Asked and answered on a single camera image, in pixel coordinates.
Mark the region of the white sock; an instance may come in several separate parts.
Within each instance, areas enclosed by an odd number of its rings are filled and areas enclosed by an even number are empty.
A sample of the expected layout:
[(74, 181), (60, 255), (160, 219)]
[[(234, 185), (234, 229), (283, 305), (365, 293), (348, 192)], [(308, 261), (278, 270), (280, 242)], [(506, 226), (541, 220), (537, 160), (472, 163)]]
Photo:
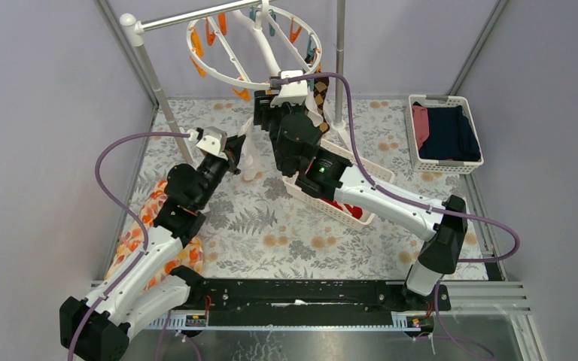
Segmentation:
[(260, 160), (260, 151), (256, 148), (254, 143), (253, 128), (254, 119), (253, 117), (250, 117), (245, 124), (242, 125), (238, 133), (238, 136), (245, 136), (239, 163), (243, 182), (252, 182), (256, 179), (256, 176), (263, 171), (263, 166)]
[(318, 106), (315, 101), (314, 93), (309, 90), (305, 100), (306, 115), (312, 121), (314, 126), (320, 126), (323, 123), (323, 117), (318, 111)]

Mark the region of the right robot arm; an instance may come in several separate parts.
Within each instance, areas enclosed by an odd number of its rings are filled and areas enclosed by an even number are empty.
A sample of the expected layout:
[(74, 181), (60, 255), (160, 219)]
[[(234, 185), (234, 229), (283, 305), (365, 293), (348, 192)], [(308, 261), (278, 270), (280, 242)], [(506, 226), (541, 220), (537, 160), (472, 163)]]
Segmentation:
[(371, 177), (359, 161), (322, 146), (323, 133), (307, 117), (305, 105), (281, 104), (278, 100), (277, 95), (256, 91), (253, 118), (254, 125), (269, 135), (278, 171), (292, 177), (313, 199), (359, 207), (422, 240), (401, 298), (408, 308), (423, 308), (438, 281), (457, 268), (467, 233), (462, 216), (466, 202), (454, 195), (445, 200), (427, 198)]

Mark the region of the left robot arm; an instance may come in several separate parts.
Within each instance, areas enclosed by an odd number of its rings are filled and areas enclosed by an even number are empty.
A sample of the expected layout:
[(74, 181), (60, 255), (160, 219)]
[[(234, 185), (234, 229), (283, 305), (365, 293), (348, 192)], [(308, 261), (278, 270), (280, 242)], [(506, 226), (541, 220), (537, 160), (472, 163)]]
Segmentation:
[(67, 359), (119, 360), (129, 343), (144, 328), (167, 311), (181, 305), (199, 306), (202, 287), (192, 282), (193, 270), (173, 268), (157, 285), (151, 278), (172, 261), (197, 235), (208, 204), (226, 173), (239, 174), (246, 135), (226, 136), (216, 128), (197, 128), (174, 133), (188, 138), (202, 151), (198, 166), (182, 163), (171, 168), (166, 178), (166, 200), (152, 226), (146, 227), (137, 214), (142, 242), (107, 280), (82, 299), (67, 298), (59, 309), (60, 341)]

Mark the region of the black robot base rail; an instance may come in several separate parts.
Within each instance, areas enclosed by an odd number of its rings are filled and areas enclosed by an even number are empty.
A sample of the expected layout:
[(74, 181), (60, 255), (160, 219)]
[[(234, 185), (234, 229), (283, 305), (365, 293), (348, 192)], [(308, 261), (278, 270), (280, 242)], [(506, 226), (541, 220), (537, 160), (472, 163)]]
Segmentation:
[(209, 278), (174, 308), (192, 327), (391, 328), (406, 312), (449, 311), (446, 287), (419, 296), (400, 281)]

